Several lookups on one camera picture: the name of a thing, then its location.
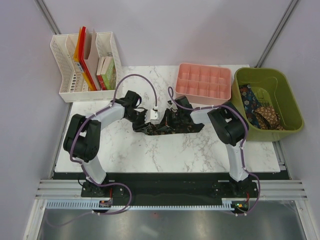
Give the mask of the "black gold floral tie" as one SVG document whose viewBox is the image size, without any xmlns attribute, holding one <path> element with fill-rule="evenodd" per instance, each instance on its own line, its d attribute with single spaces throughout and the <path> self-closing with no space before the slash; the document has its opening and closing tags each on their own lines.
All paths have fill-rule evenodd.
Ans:
<svg viewBox="0 0 320 240">
<path fill-rule="evenodd" d="M 199 133 L 203 128 L 204 124 L 185 124 L 179 123 L 173 126 L 165 124 L 132 124 L 133 131 L 136 133 L 143 133 L 147 136 L 161 136 L 161 135 L 174 135 L 174 134 L 191 134 Z"/>
</svg>

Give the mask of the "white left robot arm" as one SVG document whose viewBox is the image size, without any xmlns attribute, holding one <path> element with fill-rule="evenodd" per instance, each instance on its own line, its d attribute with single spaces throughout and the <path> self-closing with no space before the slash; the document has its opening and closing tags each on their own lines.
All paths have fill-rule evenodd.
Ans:
<svg viewBox="0 0 320 240">
<path fill-rule="evenodd" d="M 109 183 L 104 181 L 107 173 L 98 158 L 101 131 L 121 119 L 132 123 L 144 120 L 143 113 L 137 111 L 141 102 L 141 96 L 129 90 L 124 97 L 114 99 L 89 116 L 77 113 L 71 117 L 63 149 L 69 153 L 71 162 L 80 164 L 86 179 L 93 183 L 92 191 L 99 197 L 106 196 L 110 191 Z"/>
</svg>

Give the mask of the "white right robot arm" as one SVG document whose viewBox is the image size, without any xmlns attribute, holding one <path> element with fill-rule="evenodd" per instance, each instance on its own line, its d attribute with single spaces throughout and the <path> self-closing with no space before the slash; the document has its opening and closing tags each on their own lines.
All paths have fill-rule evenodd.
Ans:
<svg viewBox="0 0 320 240">
<path fill-rule="evenodd" d="M 219 140 L 225 144 L 229 161 L 229 191 L 235 197 L 242 196 L 250 185 L 245 167 L 244 143 L 248 124 L 235 106 L 227 101 L 222 105 L 192 108 L 185 96 L 173 101 L 177 109 L 167 109 L 160 125 L 166 132 L 190 133 L 192 127 L 202 128 L 212 124 Z"/>
</svg>

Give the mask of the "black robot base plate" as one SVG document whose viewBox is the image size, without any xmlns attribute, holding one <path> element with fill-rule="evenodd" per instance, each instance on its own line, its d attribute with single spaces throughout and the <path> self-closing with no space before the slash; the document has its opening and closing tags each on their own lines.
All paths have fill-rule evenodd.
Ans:
<svg viewBox="0 0 320 240">
<path fill-rule="evenodd" d="M 290 180 L 287 171 L 258 173 L 244 183 L 235 183 L 227 173 L 109 173 L 103 186 L 85 179 L 84 173 L 53 175 L 55 181 L 73 182 L 83 198 L 112 198 L 114 205 L 208 206 L 223 199 L 253 200 L 258 187 Z"/>
</svg>

